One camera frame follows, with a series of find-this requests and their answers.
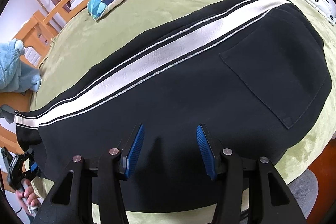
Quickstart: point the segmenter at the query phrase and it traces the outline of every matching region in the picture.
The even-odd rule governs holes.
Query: metal pin
[[[72,158],[72,161],[73,161],[73,162],[79,162],[79,161],[81,161],[81,159],[82,159],[82,157],[81,157],[80,155],[77,155],[77,156],[74,156],[74,157]]]
[[[267,164],[268,163],[268,158],[266,157],[260,157],[260,161],[264,164]]]
[[[118,148],[112,148],[109,151],[110,155],[116,155],[119,153],[119,149]]]
[[[232,150],[229,149],[229,148],[225,148],[225,149],[223,149],[223,153],[224,153],[224,155],[230,156],[230,155],[232,155]]]

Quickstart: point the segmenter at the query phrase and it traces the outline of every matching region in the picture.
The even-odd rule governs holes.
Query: finger
[[[15,191],[15,194],[17,196],[18,199],[22,199],[23,198],[23,193],[19,192],[18,190]]]
[[[28,198],[27,198],[27,204],[29,204],[30,206],[32,206],[32,202],[33,200],[37,199],[36,195],[34,193],[32,193]]]
[[[25,183],[26,183],[28,186],[31,186],[31,185],[32,185],[29,179],[26,179],[26,180],[25,180]]]
[[[32,207],[35,207],[35,206],[40,207],[41,204],[40,204],[40,202],[39,202],[38,199],[34,199],[34,200],[31,202],[31,206],[32,206]]]
[[[31,186],[29,186],[26,190],[25,190],[25,192],[24,192],[24,197],[25,198],[28,198],[32,193],[34,193],[34,189],[31,187]]]

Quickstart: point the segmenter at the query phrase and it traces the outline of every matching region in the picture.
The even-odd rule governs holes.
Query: hand
[[[18,190],[16,190],[15,193],[16,193],[16,196],[19,200],[19,203],[20,203],[22,209],[24,209],[26,211],[26,213],[28,215],[30,215],[30,213],[28,211],[28,208],[25,205],[25,203],[23,202],[22,198],[25,197],[27,199],[28,205],[30,205],[31,207],[35,207],[35,206],[40,207],[41,203],[37,199],[37,196],[34,193],[34,189],[32,188],[32,185],[31,185],[30,181],[25,180],[25,183],[28,185],[28,188],[25,190],[25,192],[21,193]]]

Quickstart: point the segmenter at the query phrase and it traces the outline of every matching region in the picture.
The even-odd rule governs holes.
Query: pants pocket
[[[273,20],[269,18],[220,57],[290,129],[315,99],[328,69],[310,30],[303,24],[283,30]]]

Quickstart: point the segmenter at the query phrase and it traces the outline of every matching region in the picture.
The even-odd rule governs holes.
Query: green blanket
[[[95,22],[86,10],[74,17],[52,43],[41,66],[42,83],[33,97],[31,110],[46,105],[74,85],[93,65],[123,47],[145,30],[185,16],[222,0],[126,0],[105,18]],[[336,27],[304,0],[290,0],[305,14],[324,40],[324,51],[333,88],[314,127],[295,146],[288,149],[276,168],[287,183],[297,178],[322,152],[336,130]],[[36,178],[33,185],[45,197],[52,182]],[[242,209],[248,207],[244,192]],[[127,212],[130,224],[205,224],[211,222],[214,206],[189,212],[147,214]],[[100,223],[93,204],[94,221]]]

